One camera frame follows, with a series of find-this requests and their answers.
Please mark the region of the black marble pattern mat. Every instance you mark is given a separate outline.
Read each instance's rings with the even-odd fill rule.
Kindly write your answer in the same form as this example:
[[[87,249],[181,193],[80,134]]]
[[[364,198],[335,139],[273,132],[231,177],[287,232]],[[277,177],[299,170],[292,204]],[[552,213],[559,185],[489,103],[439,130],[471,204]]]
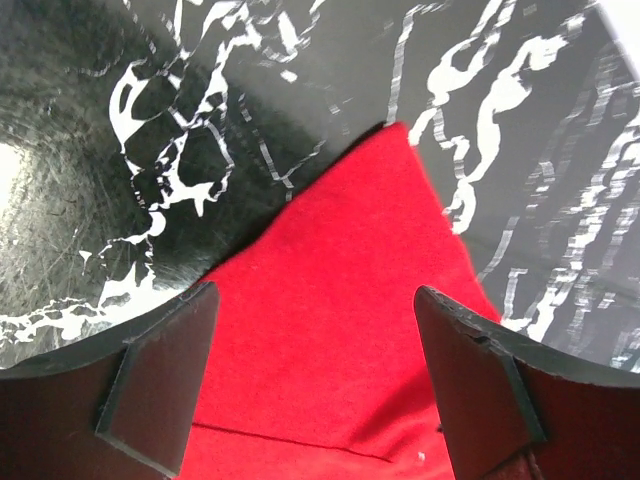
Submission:
[[[506,324],[637,372],[608,1],[3,2],[2,367],[164,303],[396,121]]]

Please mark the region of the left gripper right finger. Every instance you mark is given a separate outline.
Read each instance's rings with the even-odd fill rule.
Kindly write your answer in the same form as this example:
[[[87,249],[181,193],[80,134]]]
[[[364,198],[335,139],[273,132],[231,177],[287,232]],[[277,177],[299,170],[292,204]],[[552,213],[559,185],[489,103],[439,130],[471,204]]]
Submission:
[[[420,288],[415,314],[458,479],[636,479],[639,376]]]

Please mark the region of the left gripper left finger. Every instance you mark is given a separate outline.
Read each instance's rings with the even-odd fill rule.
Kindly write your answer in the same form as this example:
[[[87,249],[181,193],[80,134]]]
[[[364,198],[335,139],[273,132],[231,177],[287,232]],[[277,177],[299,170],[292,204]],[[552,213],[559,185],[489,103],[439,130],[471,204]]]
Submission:
[[[218,309],[216,285],[199,283],[2,371],[2,478],[176,478]]]

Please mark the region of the red t-shirt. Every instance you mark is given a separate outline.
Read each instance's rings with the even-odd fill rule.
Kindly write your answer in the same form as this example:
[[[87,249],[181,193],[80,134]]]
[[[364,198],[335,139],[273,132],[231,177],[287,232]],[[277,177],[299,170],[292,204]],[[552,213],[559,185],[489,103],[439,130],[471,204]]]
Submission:
[[[413,300],[498,313],[402,124],[209,275],[220,310],[181,475],[449,479]]]

